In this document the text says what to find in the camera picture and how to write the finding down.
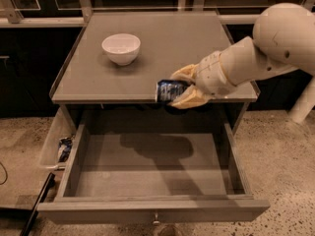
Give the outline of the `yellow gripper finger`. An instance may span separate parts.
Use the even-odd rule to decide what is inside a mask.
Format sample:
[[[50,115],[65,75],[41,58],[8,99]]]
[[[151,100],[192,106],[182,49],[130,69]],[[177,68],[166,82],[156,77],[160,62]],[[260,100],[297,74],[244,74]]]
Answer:
[[[197,65],[195,65],[195,64],[187,65],[187,66],[175,71],[170,76],[170,78],[172,80],[184,81],[188,84],[194,84],[195,79],[196,79],[196,75],[195,75],[196,69],[197,69]]]
[[[181,95],[176,97],[169,103],[169,106],[177,109],[188,109],[193,107],[199,107],[209,102],[213,97],[206,93],[203,93],[195,85],[190,86]]]

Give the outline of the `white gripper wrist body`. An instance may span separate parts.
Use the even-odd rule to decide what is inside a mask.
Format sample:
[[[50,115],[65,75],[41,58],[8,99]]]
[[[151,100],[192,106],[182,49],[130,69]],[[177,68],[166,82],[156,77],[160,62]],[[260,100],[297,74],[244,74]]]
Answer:
[[[195,71],[196,87],[210,96],[226,96],[236,91],[223,72],[220,54],[216,51],[203,58]]]

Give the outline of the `white cylindrical robot base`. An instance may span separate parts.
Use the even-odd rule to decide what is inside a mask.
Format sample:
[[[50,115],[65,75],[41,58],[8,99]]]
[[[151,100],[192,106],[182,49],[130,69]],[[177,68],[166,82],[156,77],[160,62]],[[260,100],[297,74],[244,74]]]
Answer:
[[[298,100],[288,112],[295,123],[301,123],[315,106],[315,77],[308,83]]]

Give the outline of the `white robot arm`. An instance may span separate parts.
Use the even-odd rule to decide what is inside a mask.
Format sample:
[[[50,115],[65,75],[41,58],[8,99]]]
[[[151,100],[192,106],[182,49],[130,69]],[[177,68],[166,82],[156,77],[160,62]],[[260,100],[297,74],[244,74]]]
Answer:
[[[171,77],[188,89],[172,107],[198,107],[235,92],[239,86],[300,69],[315,74],[315,15],[302,6],[281,3],[256,20],[253,35],[187,65]]]

